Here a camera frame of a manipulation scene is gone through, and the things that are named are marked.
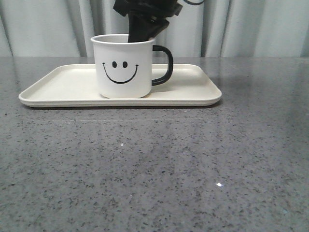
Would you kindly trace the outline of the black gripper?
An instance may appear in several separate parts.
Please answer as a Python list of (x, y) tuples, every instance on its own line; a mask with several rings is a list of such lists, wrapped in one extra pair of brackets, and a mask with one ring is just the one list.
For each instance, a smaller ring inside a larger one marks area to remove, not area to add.
[(176, 0), (116, 0), (113, 9), (129, 18), (129, 43), (154, 39), (169, 26), (164, 18), (151, 19), (150, 15), (172, 17), (179, 15), (182, 5)]

